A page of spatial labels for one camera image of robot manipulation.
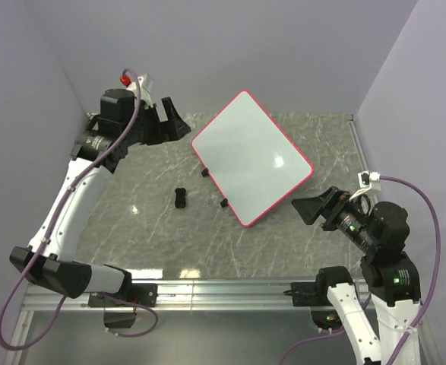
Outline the pink framed whiteboard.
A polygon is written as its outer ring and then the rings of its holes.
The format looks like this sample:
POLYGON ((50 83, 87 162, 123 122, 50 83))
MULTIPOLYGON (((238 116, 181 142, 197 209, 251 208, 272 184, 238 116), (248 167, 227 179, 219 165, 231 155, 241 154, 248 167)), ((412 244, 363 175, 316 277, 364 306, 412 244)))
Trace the pink framed whiteboard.
POLYGON ((243 227, 314 173, 311 161, 246 90, 193 137, 191 147, 243 227))

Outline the blue whiteboard eraser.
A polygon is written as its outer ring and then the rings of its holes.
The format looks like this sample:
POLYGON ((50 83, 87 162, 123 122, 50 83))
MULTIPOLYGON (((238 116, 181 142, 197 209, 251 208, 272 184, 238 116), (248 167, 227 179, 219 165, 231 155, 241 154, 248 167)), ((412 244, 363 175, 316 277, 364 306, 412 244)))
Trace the blue whiteboard eraser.
POLYGON ((175 194, 176 194, 176 198, 174 201, 175 208, 185 208, 186 207, 186 205, 187 205, 186 193, 187 193, 186 188, 176 188, 175 189, 175 194))

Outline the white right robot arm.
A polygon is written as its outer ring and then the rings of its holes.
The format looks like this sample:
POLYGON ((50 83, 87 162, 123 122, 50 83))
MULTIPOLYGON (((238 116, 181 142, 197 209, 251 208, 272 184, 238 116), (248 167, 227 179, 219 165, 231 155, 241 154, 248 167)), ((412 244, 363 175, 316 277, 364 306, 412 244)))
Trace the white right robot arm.
MULTIPOLYGON (((193 137, 191 146, 244 227, 250 227, 314 173, 312 162, 248 92, 237 94, 193 137)), ((391 202, 363 210, 359 199, 380 189, 380 175, 359 174, 359 189, 331 187, 292 205, 305 224, 342 232, 362 251, 360 267, 375 306, 373 329, 342 266, 321 268, 313 282, 294 282, 294 306, 332 306, 359 364, 418 364, 414 319, 421 310, 419 273, 405 253, 407 212, 391 202)))

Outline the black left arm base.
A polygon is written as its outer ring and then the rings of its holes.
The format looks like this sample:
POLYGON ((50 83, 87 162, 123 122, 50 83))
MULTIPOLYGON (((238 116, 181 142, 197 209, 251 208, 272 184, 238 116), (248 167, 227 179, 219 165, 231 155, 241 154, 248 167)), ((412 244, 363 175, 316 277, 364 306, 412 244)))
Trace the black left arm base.
POLYGON ((87 307, 103 310, 103 324, 112 334, 119 330, 131 329, 138 313, 148 312, 153 316, 154 323, 144 331, 145 334, 153 330, 158 323, 158 315, 154 310, 157 294, 158 285, 155 283, 131 284, 127 291, 120 294, 91 293, 87 307))

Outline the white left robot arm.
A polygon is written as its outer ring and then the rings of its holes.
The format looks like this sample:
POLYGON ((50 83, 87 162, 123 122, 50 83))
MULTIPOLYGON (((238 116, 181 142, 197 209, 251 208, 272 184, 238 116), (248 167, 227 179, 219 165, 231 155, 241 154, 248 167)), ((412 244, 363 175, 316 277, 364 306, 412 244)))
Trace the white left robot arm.
POLYGON ((349 241, 305 224, 291 203, 358 189, 344 114, 272 116, 246 90, 210 118, 185 121, 170 99, 163 105, 165 122, 138 85, 105 92, 44 223, 11 252, 22 278, 124 306, 135 269, 168 279, 357 269, 349 241))

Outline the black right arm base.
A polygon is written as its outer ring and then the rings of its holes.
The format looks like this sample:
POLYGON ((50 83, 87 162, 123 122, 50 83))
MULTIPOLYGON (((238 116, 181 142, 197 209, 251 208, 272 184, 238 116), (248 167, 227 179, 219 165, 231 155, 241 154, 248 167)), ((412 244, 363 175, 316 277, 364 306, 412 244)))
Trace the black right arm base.
POLYGON ((308 307, 313 323, 320 329, 332 332, 342 329, 342 322, 331 303, 318 292, 315 282, 301 281, 290 284, 290 289, 283 292, 292 298, 294 307, 308 307))

